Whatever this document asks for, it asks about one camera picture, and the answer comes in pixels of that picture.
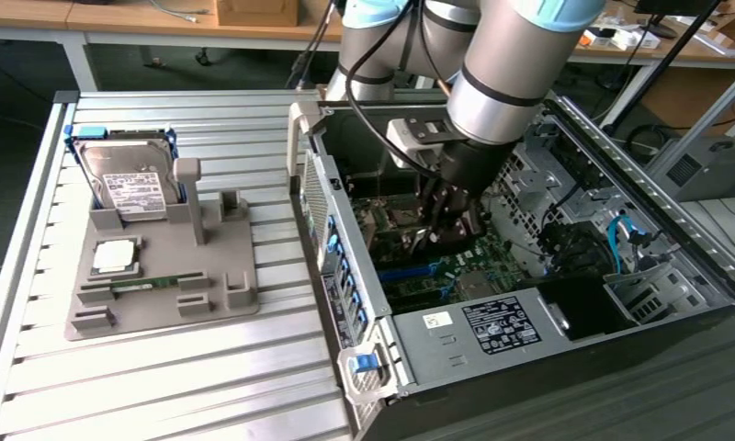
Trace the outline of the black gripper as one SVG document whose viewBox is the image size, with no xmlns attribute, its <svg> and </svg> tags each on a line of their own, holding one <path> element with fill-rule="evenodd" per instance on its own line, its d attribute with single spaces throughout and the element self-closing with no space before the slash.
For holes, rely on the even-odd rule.
<svg viewBox="0 0 735 441">
<path fill-rule="evenodd" d="M 439 155 L 434 177 L 419 176 L 420 219 L 443 221 L 472 210 L 496 179 L 518 142 L 487 145 L 451 141 Z"/>
</svg>

